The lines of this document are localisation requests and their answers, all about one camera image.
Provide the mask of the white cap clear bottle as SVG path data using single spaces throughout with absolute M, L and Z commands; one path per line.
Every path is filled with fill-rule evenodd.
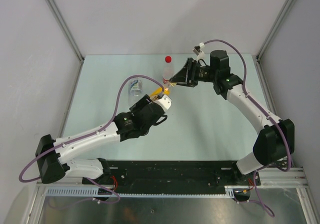
M 139 78 L 133 78 L 128 86 L 128 103 L 133 106 L 141 98 L 143 82 Z

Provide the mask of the left aluminium frame post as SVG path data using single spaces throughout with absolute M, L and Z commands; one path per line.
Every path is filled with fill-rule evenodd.
M 59 9 L 55 0 L 45 0 L 50 11 L 52 12 L 58 26 L 60 27 L 63 35 L 65 36 L 67 42 L 69 43 L 72 51 L 74 52 L 75 56 L 77 57 L 78 61 L 82 63 L 84 61 L 84 56 L 82 55 L 77 42 L 71 33 L 71 30 L 66 23 L 61 10 Z

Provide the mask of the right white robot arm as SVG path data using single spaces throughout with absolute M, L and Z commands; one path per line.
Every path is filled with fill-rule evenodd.
M 214 50 L 210 53 L 209 65 L 202 66 L 199 58 L 188 58 L 183 68 L 169 81 L 186 87 L 195 87 L 199 82 L 212 83 L 216 94 L 233 104 L 252 124 L 257 132 L 252 152 L 238 160 L 230 173 L 231 180 L 242 185 L 250 173 L 291 157 L 295 151 L 295 125 L 290 119 L 281 119 L 255 101 L 246 90 L 244 80 L 230 70 L 227 52 Z

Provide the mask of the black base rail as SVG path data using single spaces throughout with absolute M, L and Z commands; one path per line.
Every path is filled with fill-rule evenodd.
M 236 174 L 234 161 L 116 161 L 104 163 L 100 185 L 125 194 L 222 194 L 225 186 L 261 184 L 259 175 Z

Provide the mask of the red cap water bottle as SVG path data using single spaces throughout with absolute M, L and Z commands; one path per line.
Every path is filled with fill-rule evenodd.
M 164 65 L 164 71 L 163 71 L 163 75 L 162 75 L 162 81 L 163 84 L 167 84 L 170 79 L 173 77 L 174 73 L 175 73 L 175 68 L 174 68 L 174 63 L 173 63 L 173 59 L 171 56 L 166 56 L 165 59 L 165 65 Z

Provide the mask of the aluminium frame post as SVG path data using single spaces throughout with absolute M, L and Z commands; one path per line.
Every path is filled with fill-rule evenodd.
M 67 42 L 69 43 L 72 51 L 74 52 L 75 56 L 77 57 L 78 61 L 82 63 L 84 61 L 84 56 L 82 55 L 77 42 L 71 33 L 71 30 L 66 23 L 61 10 L 59 9 L 55 0 L 45 0 L 50 11 L 52 12 L 58 26 L 60 27 L 63 35 L 65 36 Z
M 288 16 L 289 12 L 293 8 L 294 3 L 296 0 L 285 0 L 284 4 L 282 5 L 270 31 L 268 32 L 262 46 L 260 47 L 258 53 L 256 54 L 256 59 L 261 60 L 271 43 L 273 42 L 275 36 L 279 32 L 282 24 L 284 23 L 286 17 Z

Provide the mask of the yellow honey pomelo bottle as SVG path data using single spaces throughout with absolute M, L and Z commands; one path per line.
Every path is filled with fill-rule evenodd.
M 161 99 L 164 95 L 170 96 L 171 90 L 172 87 L 170 85 L 165 86 L 164 90 L 160 87 L 150 95 L 150 99 L 151 101 L 156 101 Z

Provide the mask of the right aluminium frame post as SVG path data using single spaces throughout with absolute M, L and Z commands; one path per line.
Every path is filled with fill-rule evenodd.
M 284 4 L 282 5 L 270 31 L 268 32 L 262 46 L 260 47 L 258 53 L 256 54 L 256 59 L 261 60 L 271 43 L 273 42 L 275 36 L 279 32 L 282 24 L 284 23 L 286 17 L 288 16 L 289 12 L 293 8 L 294 3 L 296 0 L 285 0 Z

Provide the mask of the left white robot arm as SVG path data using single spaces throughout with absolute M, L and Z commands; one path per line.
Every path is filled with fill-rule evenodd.
M 41 182 L 51 184 L 64 177 L 82 177 L 105 184 L 110 180 L 110 169 L 103 158 L 79 159 L 79 155 L 104 144 L 119 143 L 148 134 L 151 126 L 167 119 L 171 107 L 167 95 L 152 100 L 145 95 L 129 112 L 117 114 L 110 123 L 83 133 L 53 139 L 51 135 L 41 137 L 35 156 Z

